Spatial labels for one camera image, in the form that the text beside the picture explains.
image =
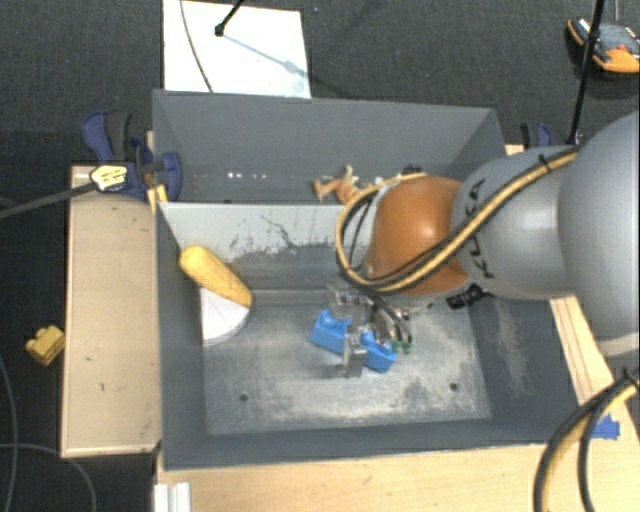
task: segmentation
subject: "bin floor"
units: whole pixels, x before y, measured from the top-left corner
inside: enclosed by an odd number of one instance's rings
[[[386,374],[339,374],[341,356],[308,341],[323,304],[257,304],[230,340],[203,349],[210,435],[490,416],[468,314],[414,313],[411,353]]]

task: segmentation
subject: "wooden table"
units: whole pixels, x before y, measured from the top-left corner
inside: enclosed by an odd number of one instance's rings
[[[74,169],[75,184],[86,168]],[[89,194],[71,204],[67,344],[61,451],[65,457],[150,452],[160,439],[152,216],[120,196]],[[580,306],[552,308],[583,402],[612,381]],[[617,441],[592,445],[592,493],[599,512],[640,503],[640,444],[626,408],[613,412]],[[527,511],[543,447],[429,453],[363,460],[164,472],[189,482],[192,510],[311,512]],[[552,487],[552,510],[582,510],[577,449]]]

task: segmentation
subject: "yellow object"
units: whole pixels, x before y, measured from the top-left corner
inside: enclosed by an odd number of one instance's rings
[[[635,395],[638,390],[637,386],[640,385],[640,380],[630,381],[629,384],[624,388],[624,390],[616,396],[607,407],[602,412],[602,415],[605,416],[611,410],[615,409],[620,404],[625,403],[629,400],[633,395]],[[587,427],[587,423],[589,423],[590,416],[586,416],[582,418],[578,423],[576,423],[572,430],[568,432],[568,434],[561,440],[560,445],[558,446],[554,456],[549,460],[549,472],[547,474],[547,479],[544,482],[544,486],[542,488],[542,510],[549,510],[549,495],[551,490],[551,480],[553,479],[553,474],[560,464],[560,461],[565,456],[565,454],[569,451],[569,448],[573,443],[579,441],[584,434],[584,430]]]
[[[601,61],[597,55],[593,60],[605,71],[612,73],[636,74],[640,72],[640,62],[626,50],[612,49],[605,52],[611,59],[609,62]]]
[[[180,254],[180,268],[198,285],[247,308],[253,298],[249,289],[229,267],[200,245],[187,247]]]
[[[64,333],[53,325],[43,327],[24,348],[42,366],[49,366],[64,348]]]
[[[151,213],[156,213],[156,203],[167,203],[169,198],[167,197],[167,189],[164,185],[158,185],[157,187],[151,187],[147,190],[147,200],[151,206]]]

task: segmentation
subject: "black pole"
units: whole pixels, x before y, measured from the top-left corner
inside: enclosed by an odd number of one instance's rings
[[[604,10],[604,0],[596,0],[593,9],[593,19],[589,27],[589,36],[587,38],[587,47],[584,51],[582,59],[582,68],[580,71],[580,89],[578,90],[578,98],[576,99],[576,108],[573,112],[573,122],[571,123],[571,132],[567,139],[567,144],[578,144],[578,125],[580,124],[580,115],[582,114],[582,104],[584,103],[584,93],[587,90],[587,79],[589,70],[591,69],[591,61],[593,60],[593,52],[595,51],[596,42],[600,37],[600,20],[602,19],[602,11]]]
[[[229,12],[229,14],[227,14],[226,18],[223,19],[219,25],[216,25],[216,29],[215,29],[216,36],[222,37],[224,35],[224,27],[227,26],[227,23],[229,23],[229,20],[233,18],[233,15],[236,13],[238,9],[240,9],[240,6],[243,3],[244,3],[244,0],[238,0],[233,6],[233,8],[231,9],[231,11]]]

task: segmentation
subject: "blue tape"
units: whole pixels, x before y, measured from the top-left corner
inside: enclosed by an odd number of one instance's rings
[[[620,437],[620,422],[614,421],[611,414],[604,416],[593,429],[591,439],[611,439],[616,441]]]

